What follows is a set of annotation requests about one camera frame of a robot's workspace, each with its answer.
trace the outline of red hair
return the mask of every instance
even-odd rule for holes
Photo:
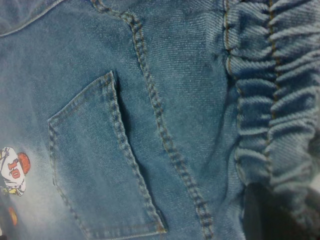
[[[20,152],[18,153],[18,159],[21,164],[23,173],[24,175],[26,175],[29,172],[31,167],[29,157],[24,152]]]

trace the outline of back pocket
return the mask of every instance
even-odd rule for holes
[[[166,232],[128,143],[112,72],[52,116],[48,128],[53,183],[87,239]]]

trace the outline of stitching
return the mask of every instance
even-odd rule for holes
[[[148,193],[147,190],[147,186],[139,172],[139,166],[137,165],[134,156],[131,152],[131,147],[128,143],[128,139],[125,135],[125,129],[124,126],[121,122],[121,114],[119,111],[119,106],[116,102],[117,100],[117,96],[116,96],[116,91],[115,91],[115,86],[113,84],[113,77],[110,75],[111,78],[111,86],[109,86],[112,90],[112,97],[110,97],[109,95],[109,89],[107,90],[107,95],[108,95],[108,99],[109,99],[109,106],[110,106],[110,110],[112,113],[112,120],[113,120],[113,124],[114,124],[114,129],[115,129],[115,135],[117,136],[118,139],[118,143],[120,148],[123,150],[126,158],[128,159],[128,163],[130,164],[130,166],[132,167],[133,170],[133,174],[136,177],[137,181],[138,181],[138,186],[140,189],[140,192],[144,198],[144,204],[146,205],[146,209],[148,211],[148,213],[153,217],[154,221],[157,223],[157,228],[160,232],[165,231],[165,228],[162,226],[161,224],[161,220],[160,217],[157,215],[156,213],[156,209],[154,207],[154,205],[152,204],[152,200],[151,197]]]
[[[41,11],[39,14],[35,15],[35,17],[31,18],[31,20],[20,24],[18,27],[16,27],[13,30],[10,30],[10,31],[4,32],[4,33],[0,33],[0,38],[5,37],[5,36],[10,35],[10,34],[13,34],[13,33],[16,33],[18,31],[24,29],[26,26],[28,26],[29,24],[33,23],[34,21],[36,21],[37,19],[39,19],[40,17],[45,15],[47,12],[49,12],[51,9],[53,9],[55,6],[57,6],[59,3],[63,2],[63,1],[64,0],[57,0],[57,1],[53,2],[51,5],[49,5],[47,8],[45,8],[43,11]],[[33,11],[37,12],[41,8],[43,8],[43,7],[39,6]]]
[[[80,217],[75,212],[75,210],[72,208],[66,195],[62,192],[61,188],[57,184],[57,170],[56,170],[57,159],[56,159],[56,154],[54,153],[54,150],[53,150],[53,149],[55,149],[55,144],[56,144],[55,138],[56,138],[55,130],[49,125],[49,153],[50,153],[51,167],[53,170],[53,183],[54,183],[59,195],[61,196],[63,202],[69,208],[71,214],[75,218],[76,222],[79,224],[80,229],[82,230],[82,232],[85,235],[85,238],[88,239],[88,235],[87,235],[88,230],[85,228]]]
[[[270,15],[270,22],[274,19],[274,12],[271,10],[271,8],[272,8],[272,6],[273,6],[273,0],[269,0],[269,15]],[[273,26],[271,26],[270,24],[268,24],[268,27],[269,27],[269,31],[270,31],[270,36],[271,35],[273,35],[274,34],[274,28],[273,28]],[[276,75],[276,78],[275,78],[275,80],[274,80],[274,84],[275,84],[275,86],[276,86],[276,91],[274,92],[274,94],[273,94],[273,103],[272,103],[272,106],[271,106],[271,108],[277,103],[277,101],[278,101],[278,96],[277,96],[277,91],[278,90],[280,90],[281,88],[280,88],[280,86],[279,86],[279,84],[278,84],[278,82],[277,82],[277,78],[281,75],[280,74],[280,72],[278,72],[277,71],[277,67],[279,67],[280,65],[281,65],[281,63],[280,63],[280,59],[278,58],[278,57],[276,57],[275,56],[275,52],[276,52],[276,43],[275,43],[275,41],[274,40],[272,40],[270,37],[268,38],[268,40],[269,40],[269,42],[271,43],[271,56],[274,58],[274,60],[275,60],[275,67],[274,67],[274,71],[275,71],[275,75]],[[271,118],[272,118],[272,120],[275,120],[276,119],[276,113],[275,113],[275,111],[274,110],[271,110]],[[271,124],[270,124],[270,122],[269,122],[269,131],[268,131],[268,133],[267,133],[267,135],[266,135],[266,147],[268,147],[270,144],[271,144],[271,142],[270,142],[270,129],[271,129]],[[267,162],[268,162],[268,168],[267,168],[267,171],[268,171],[268,174],[269,174],[269,181],[271,182],[271,179],[272,179],[272,177],[273,177],[273,166],[272,166],[272,161],[270,160],[270,153],[269,152],[267,152],[267,151],[264,151],[264,155],[265,155],[265,157],[266,157],[266,160],[267,160]]]
[[[242,109],[241,109],[241,105],[240,105],[240,100],[244,97],[244,92],[241,90],[241,88],[239,87],[239,85],[237,84],[238,79],[236,78],[236,76],[233,75],[232,72],[232,68],[231,68],[231,50],[230,50],[230,44],[229,44],[229,31],[230,31],[230,26],[228,23],[228,11],[230,10],[230,5],[229,5],[229,0],[225,0],[225,30],[226,30],[226,34],[225,34],[225,45],[226,45],[226,51],[228,52],[228,58],[227,58],[227,68],[228,68],[228,72],[231,78],[233,78],[235,80],[235,87],[236,87],[236,91],[239,94],[239,97],[237,99],[237,104],[236,104],[236,108],[237,108],[237,115],[236,115],[236,126],[238,129],[241,129],[241,115],[242,115]],[[239,167],[241,166],[241,162],[238,156],[238,151],[237,149],[234,152],[234,158],[235,158],[235,163],[237,165],[237,168],[239,169]]]
[[[197,184],[192,179],[189,171],[185,166],[185,161],[182,159],[181,155],[178,153],[177,149],[175,148],[173,141],[168,133],[168,130],[165,126],[164,119],[163,119],[163,109],[161,107],[161,103],[159,101],[158,93],[156,91],[155,85],[152,80],[151,73],[149,71],[148,65],[145,63],[145,55],[146,55],[146,47],[144,44],[144,37],[142,32],[142,25],[141,23],[131,14],[128,13],[121,13],[116,14],[113,12],[111,8],[105,7],[101,0],[99,0],[102,8],[97,6],[96,0],[91,0],[94,7],[100,13],[111,13],[111,15],[123,19],[127,24],[130,25],[132,35],[133,35],[133,43],[136,50],[136,54],[138,57],[138,62],[140,64],[142,73],[146,80],[147,90],[150,98],[150,102],[155,114],[156,124],[163,142],[163,146],[167,154],[169,155],[172,163],[174,164],[177,172],[179,173],[180,177],[182,178],[187,191],[194,202],[196,213],[199,217],[203,236],[206,240],[210,240],[213,238],[213,223],[212,217],[209,213],[207,208],[207,204],[203,200],[203,197],[199,193],[197,188]]]
[[[106,80],[106,83],[99,87],[102,88],[104,86],[108,86],[110,82],[108,82],[107,80],[107,77],[110,77],[110,73],[106,74],[104,76],[104,79]],[[56,162],[57,162],[57,159],[56,159],[56,154],[54,153],[54,149],[55,149],[55,144],[56,144],[56,141],[55,141],[55,138],[56,138],[56,134],[55,134],[55,130],[53,129],[53,127],[48,124],[48,129],[49,129],[49,153],[50,153],[50,164],[51,164],[51,167],[52,167],[52,171],[53,171],[53,184],[55,185],[59,195],[61,196],[63,202],[65,203],[65,205],[69,208],[71,214],[73,215],[73,217],[75,218],[76,222],[78,223],[78,225],[80,226],[80,229],[82,230],[82,232],[84,233],[86,239],[89,239],[89,236],[88,236],[88,233],[91,231],[95,231],[95,234],[96,235],[101,235],[99,232],[100,231],[103,231],[103,230],[109,230],[109,229],[139,229],[139,228],[143,228],[143,227],[148,227],[148,226],[153,226],[153,225],[156,225],[157,226],[157,230],[159,232],[166,232],[166,230],[162,227],[160,228],[159,227],[159,222],[156,222],[156,223],[148,223],[148,224],[137,224],[137,225],[132,225],[132,226],[129,226],[129,225],[126,225],[126,226],[119,226],[119,227],[104,227],[102,229],[88,229],[84,226],[83,222],[81,221],[81,218],[79,217],[79,215],[76,213],[76,211],[73,209],[73,207],[71,206],[70,204],[70,201],[68,200],[67,196],[62,192],[61,188],[58,186],[58,183],[57,183],[57,169],[56,169]]]
[[[154,222],[151,223],[147,223],[147,224],[137,224],[137,225],[121,225],[121,226],[107,226],[101,229],[97,229],[97,228],[88,228],[89,231],[103,231],[103,230],[108,230],[108,229],[139,229],[139,228],[144,228],[144,227],[148,227],[148,226],[152,226],[155,225]]]

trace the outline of denim fabric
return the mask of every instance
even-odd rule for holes
[[[1,0],[0,150],[31,164],[23,195],[0,195],[2,231],[244,240],[250,183],[313,228],[319,6]]]

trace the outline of cartoon patch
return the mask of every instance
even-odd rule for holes
[[[25,175],[30,170],[30,160],[24,152],[16,154],[11,147],[0,152],[0,171],[4,179],[5,192],[22,196],[26,190]]]

